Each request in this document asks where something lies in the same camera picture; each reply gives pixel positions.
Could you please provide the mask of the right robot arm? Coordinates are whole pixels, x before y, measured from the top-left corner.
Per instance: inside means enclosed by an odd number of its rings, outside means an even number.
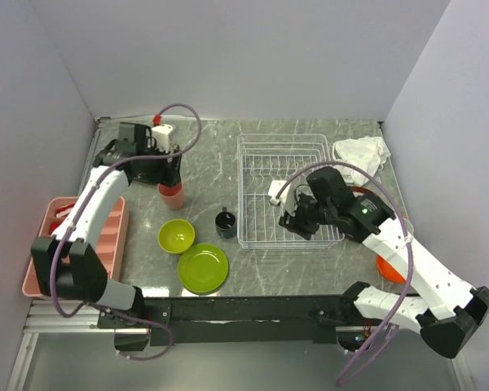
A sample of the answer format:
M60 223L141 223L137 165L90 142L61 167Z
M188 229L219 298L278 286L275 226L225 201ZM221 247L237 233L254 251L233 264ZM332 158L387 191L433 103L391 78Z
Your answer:
M399 296L358 282L344 294L342 318L350 324L387 319L419 334L437 354L455 358L489 313L489 288L474 287L444 266L408 233L396 210L378 195L356 195L329 165L308 167L309 194L293 180L274 180L270 202L283 209L279 224L309 240L321 226L335 226L387 261L415 290Z

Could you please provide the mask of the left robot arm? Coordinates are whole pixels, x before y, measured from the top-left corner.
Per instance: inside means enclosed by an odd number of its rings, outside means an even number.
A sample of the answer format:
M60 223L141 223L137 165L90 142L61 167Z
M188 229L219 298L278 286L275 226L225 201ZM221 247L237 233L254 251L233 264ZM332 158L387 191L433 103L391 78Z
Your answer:
M173 131L165 124L119 125L117 138L95 156L86 187L70 213L52 233L32 244L33 267L44 297L115 309L127 327L144 322L142 290L108 277L96 249L112 208L134 180L167 187L180 182L181 157L178 145L170 141Z

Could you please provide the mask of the dark blue ceramic mug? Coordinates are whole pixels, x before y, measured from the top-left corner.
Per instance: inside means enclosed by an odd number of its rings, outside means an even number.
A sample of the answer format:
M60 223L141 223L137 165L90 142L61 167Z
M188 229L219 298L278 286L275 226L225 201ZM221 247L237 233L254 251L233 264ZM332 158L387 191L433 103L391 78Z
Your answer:
M222 207L222 211L216 215L214 222L216 231L221 238L232 239L236 237L237 219L226 207Z

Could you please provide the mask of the pink plastic cup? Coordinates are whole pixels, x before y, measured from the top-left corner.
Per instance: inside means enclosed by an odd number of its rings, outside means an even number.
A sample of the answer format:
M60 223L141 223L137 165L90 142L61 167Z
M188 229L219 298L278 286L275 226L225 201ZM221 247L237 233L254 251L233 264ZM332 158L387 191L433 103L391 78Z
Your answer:
M179 210L184 206L185 195L183 191L183 184L177 183L172 187L159 184L157 190L165 205L171 210Z

